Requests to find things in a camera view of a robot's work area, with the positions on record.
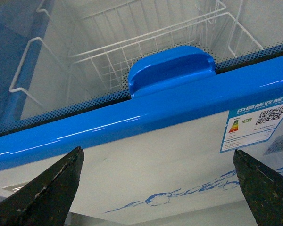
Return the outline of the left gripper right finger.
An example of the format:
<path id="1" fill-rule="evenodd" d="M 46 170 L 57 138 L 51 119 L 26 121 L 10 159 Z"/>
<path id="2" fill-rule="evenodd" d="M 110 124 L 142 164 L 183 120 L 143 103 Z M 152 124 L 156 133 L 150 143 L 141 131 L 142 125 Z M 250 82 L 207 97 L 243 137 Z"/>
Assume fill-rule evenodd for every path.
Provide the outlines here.
<path id="1" fill-rule="evenodd" d="M 283 226 L 283 176 L 243 150 L 235 150 L 233 164 L 256 223 Z"/>

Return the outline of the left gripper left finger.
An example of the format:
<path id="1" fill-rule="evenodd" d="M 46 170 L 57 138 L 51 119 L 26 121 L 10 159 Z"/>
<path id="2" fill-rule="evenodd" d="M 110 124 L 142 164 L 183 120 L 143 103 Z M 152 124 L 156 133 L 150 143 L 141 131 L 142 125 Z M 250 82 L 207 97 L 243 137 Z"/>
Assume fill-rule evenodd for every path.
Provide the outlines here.
<path id="1" fill-rule="evenodd" d="M 62 226 L 79 187 L 84 152 L 75 148 L 0 202 L 0 226 Z"/>

